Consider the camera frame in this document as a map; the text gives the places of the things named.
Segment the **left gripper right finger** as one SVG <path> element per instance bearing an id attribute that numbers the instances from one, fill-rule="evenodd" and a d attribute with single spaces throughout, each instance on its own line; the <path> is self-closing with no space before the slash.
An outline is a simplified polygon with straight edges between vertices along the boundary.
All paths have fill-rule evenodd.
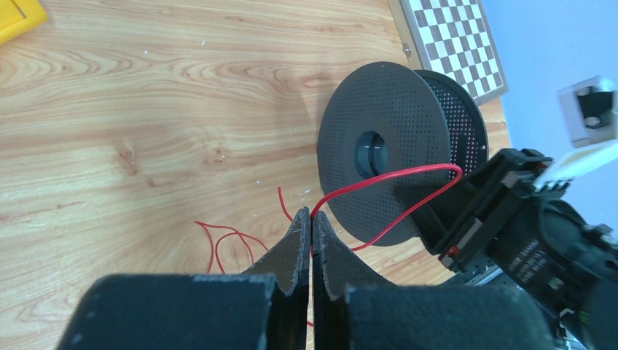
<path id="1" fill-rule="evenodd" d="M 316 349 L 552 349 L 514 287 L 398 286 L 360 260 L 323 212 L 312 221 Z"/>

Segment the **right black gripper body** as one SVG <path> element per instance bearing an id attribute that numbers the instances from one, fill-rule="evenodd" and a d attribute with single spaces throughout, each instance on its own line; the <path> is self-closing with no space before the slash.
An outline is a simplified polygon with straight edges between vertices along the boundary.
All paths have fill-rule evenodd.
<path id="1" fill-rule="evenodd" d="M 503 149 L 429 202 L 429 251 L 463 272 L 490 260 L 545 309 L 579 307 L 579 214 L 566 188 L 537 189 L 552 158 Z"/>

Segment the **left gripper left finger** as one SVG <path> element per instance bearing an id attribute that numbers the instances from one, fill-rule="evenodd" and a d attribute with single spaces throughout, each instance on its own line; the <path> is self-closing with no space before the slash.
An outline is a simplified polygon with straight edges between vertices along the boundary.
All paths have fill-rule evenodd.
<path id="1" fill-rule="evenodd" d="M 303 349 L 310 212 L 239 274 L 113 274 L 79 301 L 59 349 Z"/>

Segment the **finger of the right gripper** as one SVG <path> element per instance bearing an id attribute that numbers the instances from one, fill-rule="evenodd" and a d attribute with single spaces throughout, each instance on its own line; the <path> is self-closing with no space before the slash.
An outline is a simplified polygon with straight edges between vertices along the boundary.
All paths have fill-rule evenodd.
<path id="1" fill-rule="evenodd" d="M 463 177 L 444 193 L 429 199 L 438 184 L 396 186 L 396 198 L 405 206 L 418 204 L 408 216 L 431 254 L 446 254 L 455 247 L 461 254 L 483 252 L 488 246 L 482 204 L 488 202 L 488 169 L 480 168 Z"/>

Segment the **black cable spool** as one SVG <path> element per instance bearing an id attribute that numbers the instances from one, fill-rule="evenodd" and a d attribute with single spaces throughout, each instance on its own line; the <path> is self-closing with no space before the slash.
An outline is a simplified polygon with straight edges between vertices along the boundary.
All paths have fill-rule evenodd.
<path id="1" fill-rule="evenodd" d="M 392 62 L 349 74 L 332 94 L 318 132 L 321 188 L 332 193 L 365 179 L 418 166 L 451 163 L 470 174 L 488 160 L 488 134 L 473 98 L 453 79 Z M 417 236 L 396 186 L 438 184 L 454 171 L 427 171 L 355 190 L 329 201 L 354 238 L 393 246 Z"/>

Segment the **wooden chessboard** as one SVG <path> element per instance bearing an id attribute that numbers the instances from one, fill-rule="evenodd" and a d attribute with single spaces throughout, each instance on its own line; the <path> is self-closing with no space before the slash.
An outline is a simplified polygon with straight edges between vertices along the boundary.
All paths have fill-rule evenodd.
<path id="1" fill-rule="evenodd" d="M 448 76 L 477 105 L 508 92 L 480 0 L 392 0 L 388 5 L 411 68 Z"/>

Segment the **yellow plastic bin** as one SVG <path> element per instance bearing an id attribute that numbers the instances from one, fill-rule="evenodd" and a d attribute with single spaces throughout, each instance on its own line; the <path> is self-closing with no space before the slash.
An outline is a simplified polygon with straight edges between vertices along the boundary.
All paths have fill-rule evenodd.
<path id="1" fill-rule="evenodd" d="M 1 44 L 24 34 L 47 20 L 37 0 L 1 0 Z"/>

